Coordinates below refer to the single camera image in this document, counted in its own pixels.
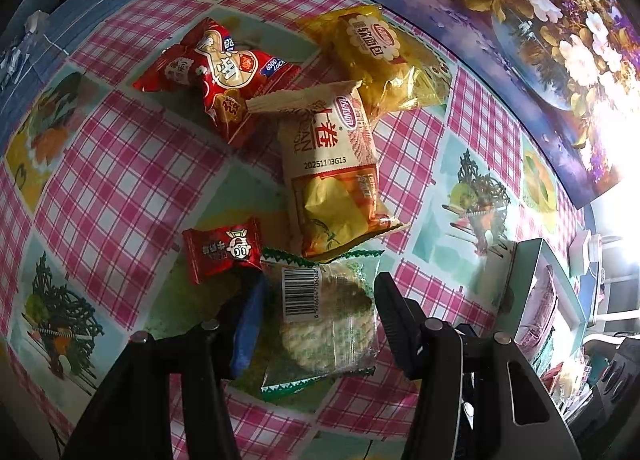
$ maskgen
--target tablecloth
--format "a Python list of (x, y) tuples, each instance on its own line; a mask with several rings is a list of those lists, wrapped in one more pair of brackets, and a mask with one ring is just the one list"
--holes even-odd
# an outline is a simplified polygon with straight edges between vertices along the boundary
[[(216, 294), (188, 283), (182, 230), (253, 214), (270, 247), (287, 245), (274, 126), (232, 151), (209, 129), (197, 94), (142, 94), (132, 82), (206, 16), (242, 48), (300, 64), (295, 87), (336, 80), (295, 20), (359, 3), (369, 1), (68, 0), (50, 17), (20, 82), (0, 96), (0, 334), (21, 385), (62, 436), (132, 332), (164, 337), (212, 316)], [(411, 225), (365, 246), (385, 250), (380, 270), (428, 315), (487, 332), (514, 242), (545, 237), (567, 270), (582, 213), (463, 61), (386, 18), (424, 44), (446, 103), (377, 125), (382, 199)], [(479, 182), (497, 208), (461, 218), (479, 202)], [(243, 457), (399, 458), (417, 390), (382, 328), (378, 337), (370, 377), (325, 379), (266, 403), (252, 364), (226, 386)], [(187, 458), (174, 378), (171, 404), (174, 458)]]

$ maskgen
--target barcode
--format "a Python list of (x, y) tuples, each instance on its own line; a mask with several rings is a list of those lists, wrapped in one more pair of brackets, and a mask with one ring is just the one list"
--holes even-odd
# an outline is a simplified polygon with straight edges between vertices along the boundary
[(284, 321), (313, 321), (320, 312), (320, 269), (282, 269)]

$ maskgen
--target transparent plastic bag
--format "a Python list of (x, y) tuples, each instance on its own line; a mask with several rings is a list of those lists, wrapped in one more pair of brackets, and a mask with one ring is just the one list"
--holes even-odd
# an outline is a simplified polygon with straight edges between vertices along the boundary
[(262, 384), (264, 400), (327, 376), (373, 373), (378, 353), (373, 281), (381, 253), (356, 250), (317, 264), (263, 251), (263, 269), (279, 294), (280, 321), (280, 342)]

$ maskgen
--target yellow snack package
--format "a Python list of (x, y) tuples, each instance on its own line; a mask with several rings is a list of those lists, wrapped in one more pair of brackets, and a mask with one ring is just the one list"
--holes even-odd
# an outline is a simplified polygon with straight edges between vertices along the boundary
[[(351, 85), (347, 93), (345, 84)], [(292, 101), (308, 97), (306, 108), (304, 100), (294, 101), (298, 107), (280, 119), (278, 139), (289, 189), (291, 250), (316, 262), (404, 227), (378, 198), (378, 154), (358, 84), (278, 92)], [(314, 90), (326, 92), (326, 99)]]
[(390, 26), (380, 9), (361, 5), (298, 22), (349, 79), (362, 81), (360, 97), (372, 125), (387, 112), (444, 102), (420, 60), (428, 49)]

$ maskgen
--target red candy wrapper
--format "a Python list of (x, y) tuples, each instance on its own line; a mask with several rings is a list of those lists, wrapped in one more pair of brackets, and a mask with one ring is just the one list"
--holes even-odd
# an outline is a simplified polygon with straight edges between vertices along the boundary
[(191, 282), (229, 270), (233, 266), (260, 269), (260, 225), (249, 218), (242, 225), (220, 227), (210, 231), (187, 229), (182, 233)]
[(246, 100), (281, 90), (300, 67), (260, 50), (233, 50), (229, 31), (211, 18), (192, 28), (133, 83), (142, 92), (201, 87), (215, 130), (239, 147), (255, 128)]

